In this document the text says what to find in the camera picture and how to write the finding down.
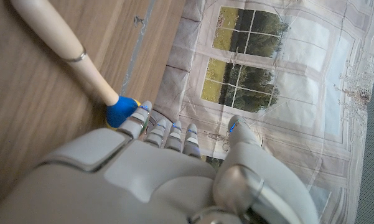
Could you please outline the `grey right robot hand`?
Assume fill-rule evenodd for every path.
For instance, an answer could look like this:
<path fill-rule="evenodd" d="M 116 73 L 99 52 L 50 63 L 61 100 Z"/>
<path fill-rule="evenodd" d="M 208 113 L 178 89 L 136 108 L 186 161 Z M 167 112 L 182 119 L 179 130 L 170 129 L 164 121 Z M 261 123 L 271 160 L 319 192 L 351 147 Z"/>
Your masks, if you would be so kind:
<path fill-rule="evenodd" d="M 164 121 L 139 139 L 144 102 L 117 131 L 96 129 L 45 156 L 0 204 L 0 223 L 317 223 L 299 177 L 266 152 L 245 119 L 228 124 L 218 169 L 197 128 Z"/>

